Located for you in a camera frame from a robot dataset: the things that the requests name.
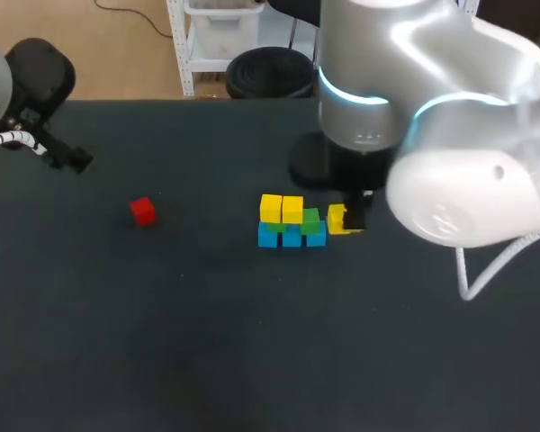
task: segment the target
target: red cube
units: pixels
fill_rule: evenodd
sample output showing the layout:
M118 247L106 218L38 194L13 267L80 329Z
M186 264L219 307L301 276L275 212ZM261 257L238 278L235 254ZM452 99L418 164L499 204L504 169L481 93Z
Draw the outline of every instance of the red cube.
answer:
M139 227L145 227L156 221L156 213L152 201L145 196L130 203L130 209Z

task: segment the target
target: stacked blocks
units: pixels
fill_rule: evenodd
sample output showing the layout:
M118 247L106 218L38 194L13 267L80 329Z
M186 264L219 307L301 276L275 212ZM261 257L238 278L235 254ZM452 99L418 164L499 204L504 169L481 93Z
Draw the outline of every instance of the stacked blocks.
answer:
M302 224L304 198L301 196L285 196L282 204L282 222Z
M278 233L268 230L268 224L258 225L258 246L261 248L278 248Z
M316 234L306 236L306 246L308 248L323 248L326 246L326 237L326 222L321 220L319 222L319 231Z
M265 223L280 223L282 213L282 196L262 195L260 202L260 220Z
M362 231L362 229L344 229L345 212L344 204L331 204L328 207L328 233L330 236L344 236Z
M300 225L287 225L286 232L282 235L283 248L301 248L302 233Z
M320 220L318 209L304 209L301 196L262 195L258 245L277 248L278 235L282 234L284 248L301 248L302 236L310 248L325 247L326 222Z
M301 233L304 236L320 231L320 212L318 209L304 209Z

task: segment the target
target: black power cord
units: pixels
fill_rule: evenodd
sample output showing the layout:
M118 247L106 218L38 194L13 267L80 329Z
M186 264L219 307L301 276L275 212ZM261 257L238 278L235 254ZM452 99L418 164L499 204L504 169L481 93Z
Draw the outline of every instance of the black power cord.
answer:
M102 6L98 3L98 0L94 0L94 4L96 7L99 7L100 9L104 9L105 11L111 11L111 12L132 12L133 14L140 15L142 18L144 18L146 21L150 23L150 25L154 28L156 33L158 33L160 36L164 38L173 39L171 34L165 34L162 31L158 29L158 27L154 24L152 20L150 20L144 13L141 11L137 11L135 9L130 9L128 7L108 7L108 6Z

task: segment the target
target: cable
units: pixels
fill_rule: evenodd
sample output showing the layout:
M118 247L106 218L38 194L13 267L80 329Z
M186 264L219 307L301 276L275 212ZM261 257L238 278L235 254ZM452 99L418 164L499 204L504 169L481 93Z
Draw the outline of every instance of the cable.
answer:
M38 156L46 153L46 148L34 139L34 137L23 130L11 130L9 132L0 133L0 145L6 142L18 141L24 146L29 147Z
M109 7L109 6L102 6L98 3L98 0L94 0L94 4L99 7L100 9L104 9L105 11L111 11L111 12L132 12L133 14L138 14L142 18L144 18L146 21L150 23L150 25L154 28L156 33L158 33L160 36L164 38L173 39L171 34L165 34L162 31L158 29L158 27L154 24L152 20L150 20L144 13L141 11L137 11L136 9L130 9L128 7Z
M456 248L456 267L458 271L458 290L463 300L470 302L476 297L489 281L509 264L514 257L526 249L528 246L540 240L540 233L530 234L511 243L498 255L486 269L476 278L470 288L468 288L468 274L466 273L466 260L464 249Z

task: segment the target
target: black trash can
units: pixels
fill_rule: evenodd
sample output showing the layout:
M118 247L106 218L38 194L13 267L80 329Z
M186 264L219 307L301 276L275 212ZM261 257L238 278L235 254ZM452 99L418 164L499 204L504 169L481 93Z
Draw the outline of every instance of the black trash can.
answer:
M232 99L306 98L313 94L314 66L293 49L263 47L234 58L226 71Z

